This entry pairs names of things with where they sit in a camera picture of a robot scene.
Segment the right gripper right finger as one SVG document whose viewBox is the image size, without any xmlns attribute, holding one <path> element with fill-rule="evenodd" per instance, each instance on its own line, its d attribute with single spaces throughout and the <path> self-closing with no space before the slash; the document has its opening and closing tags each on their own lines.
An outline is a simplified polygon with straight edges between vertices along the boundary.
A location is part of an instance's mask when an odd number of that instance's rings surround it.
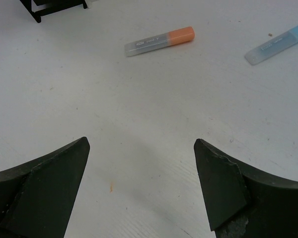
<svg viewBox="0 0 298 238">
<path fill-rule="evenodd" d="M 257 169 L 202 139 L 194 152 L 216 237 L 298 238 L 298 181 Z"/>
</svg>

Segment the blue-capped lead case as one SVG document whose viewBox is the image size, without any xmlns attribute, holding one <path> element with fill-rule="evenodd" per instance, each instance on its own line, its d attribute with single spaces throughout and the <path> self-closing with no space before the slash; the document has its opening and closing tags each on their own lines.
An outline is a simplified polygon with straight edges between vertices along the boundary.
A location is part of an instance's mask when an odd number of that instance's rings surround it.
<svg viewBox="0 0 298 238">
<path fill-rule="evenodd" d="M 244 57 L 251 65 L 256 65 L 297 43 L 298 26 L 250 50 Z"/>
</svg>

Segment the black two-slot pen holder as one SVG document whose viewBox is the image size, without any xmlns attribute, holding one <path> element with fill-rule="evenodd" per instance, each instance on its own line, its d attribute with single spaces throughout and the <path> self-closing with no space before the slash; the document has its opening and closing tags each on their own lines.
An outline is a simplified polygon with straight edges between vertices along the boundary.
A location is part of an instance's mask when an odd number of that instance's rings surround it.
<svg viewBox="0 0 298 238">
<path fill-rule="evenodd" d="M 90 6 L 87 0 L 20 0 L 20 2 L 37 23 L 41 23 L 42 16 L 69 9 L 78 5 L 82 5 L 84 9 L 87 9 Z M 32 3 L 35 3 L 36 6 L 44 6 L 44 8 L 38 11 L 33 11 Z"/>
</svg>

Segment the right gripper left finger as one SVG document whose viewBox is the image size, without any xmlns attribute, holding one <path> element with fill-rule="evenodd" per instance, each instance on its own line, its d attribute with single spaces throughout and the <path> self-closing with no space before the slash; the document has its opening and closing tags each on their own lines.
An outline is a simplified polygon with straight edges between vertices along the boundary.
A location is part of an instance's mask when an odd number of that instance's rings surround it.
<svg viewBox="0 0 298 238">
<path fill-rule="evenodd" d="M 0 172 L 0 238 L 63 238 L 90 144 L 77 139 Z"/>
</svg>

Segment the orange-capped lead case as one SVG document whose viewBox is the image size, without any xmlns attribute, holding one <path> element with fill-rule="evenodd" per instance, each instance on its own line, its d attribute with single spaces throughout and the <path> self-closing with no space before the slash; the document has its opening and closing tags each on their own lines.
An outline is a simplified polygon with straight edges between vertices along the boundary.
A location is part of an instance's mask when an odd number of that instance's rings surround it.
<svg viewBox="0 0 298 238">
<path fill-rule="evenodd" d="M 146 52 L 191 42 L 194 38 L 195 32 L 193 28 L 189 26 L 128 43 L 124 46 L 125 55 L 132 57 Z"/>
</svg>

